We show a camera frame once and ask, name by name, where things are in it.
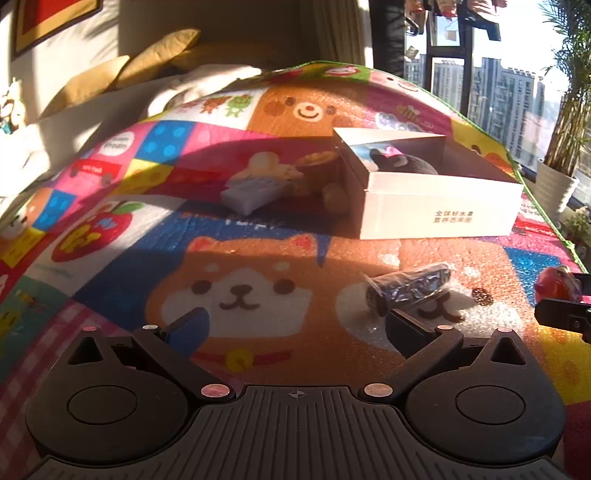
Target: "colorful foam mat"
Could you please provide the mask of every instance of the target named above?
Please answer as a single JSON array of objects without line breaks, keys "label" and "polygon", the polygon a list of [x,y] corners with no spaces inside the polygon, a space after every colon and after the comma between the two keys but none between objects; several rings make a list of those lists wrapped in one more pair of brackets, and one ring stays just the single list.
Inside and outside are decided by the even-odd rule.
[{"label": "colorful foam mat", "polygon": [[362,274],[439,261],[454,268],[450,295],[412,314],[469,336],[514,328],[568,405],[566,468],[588,478],[591,349],[539,327],[532,309],[543,268],[579,268],[527,194],[512,233],[494,238],[355,240],[312,196],[247,218],[220,205],[233,179],[285,178],[331,149],[333,127],[449,135],[519,177],[503,146],[430,93],[327,62],[234,84],[97,145],[0,232],[0,478],[38,461],[27,398],[84,326],[121,335],[205,307],[183,351],[235,387],[356,388],[402,360],[368,312]]}]

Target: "screw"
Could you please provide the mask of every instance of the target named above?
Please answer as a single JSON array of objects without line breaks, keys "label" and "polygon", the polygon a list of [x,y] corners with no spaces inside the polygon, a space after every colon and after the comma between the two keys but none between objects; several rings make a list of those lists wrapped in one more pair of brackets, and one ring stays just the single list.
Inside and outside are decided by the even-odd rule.
[{"label": "screw", "polygon": [[370,383],[365,386],[363,391],[369,397],[389,397],[394,392],[392,387],[385,383]]},{"label": "screw", "polygon": [[221,383],[210,383],[201,389],[201,395],[209,398],[223,398],[230,394],[230,388]]}]

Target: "potted plant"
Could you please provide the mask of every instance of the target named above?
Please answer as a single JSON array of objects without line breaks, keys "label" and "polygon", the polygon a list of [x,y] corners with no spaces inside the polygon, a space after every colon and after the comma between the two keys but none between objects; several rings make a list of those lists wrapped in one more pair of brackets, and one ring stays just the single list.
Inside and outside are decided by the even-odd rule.
[{"label": "potted plant", "polygon": [[540,206],[559,225],[560,214],[579,183],[574,173],[591,121],[591,7],[586,0],[543,0],[540,6],[546,22],[564,36],[554,59],[570,82],[548,152],[538,162],[534,189]]},{"label": "potted plant", "polygon": [[587,228],[591,225],[589,221],[589,211],[587,207],[581,207],[564,222],[564,236],[567,240],[574,243],[574,248],[581,260],[587,253],[585,239],[587,237]]}]

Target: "curtain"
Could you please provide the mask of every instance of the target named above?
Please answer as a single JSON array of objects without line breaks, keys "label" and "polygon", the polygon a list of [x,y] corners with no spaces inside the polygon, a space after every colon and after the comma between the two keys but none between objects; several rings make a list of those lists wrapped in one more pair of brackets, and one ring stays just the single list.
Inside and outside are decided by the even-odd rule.
[{"label": "curtain", "polygon": [[310,0],[322,60],[373,66],[368,0]]}]

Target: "building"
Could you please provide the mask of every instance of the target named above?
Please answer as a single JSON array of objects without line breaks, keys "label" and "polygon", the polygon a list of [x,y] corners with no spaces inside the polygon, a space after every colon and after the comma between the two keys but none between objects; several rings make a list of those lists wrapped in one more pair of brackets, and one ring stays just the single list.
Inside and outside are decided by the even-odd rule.
[{"label": "building", "polygon": [[[405,64],[407,80],[422,86],[426,55]],[[433,63],[433,93],[460,109],[463,65],[454,60]],[[548,115],[543,78],[506,68],[499,59],[483,58],[472,70],[468,118],[505,145],[515,160],[533,166],[547,148],[553,122]]]},{"label": "building", "polygon": [[426,58],[427,56],[422,54],[419,58],[404,62],[404,78],[419,87],[424,86]]},{"label": "building", "polygon": [[453,60],[433,63],[433,93],[456,110],[462,102],[462,81],[464,65]]},{"label": "building", "polygon": [[468,117],[507,147],[514,159],[531,166],[540,156],[544,130],[542,77],[504,69],[499,59],[482,59],[473,69]]}]

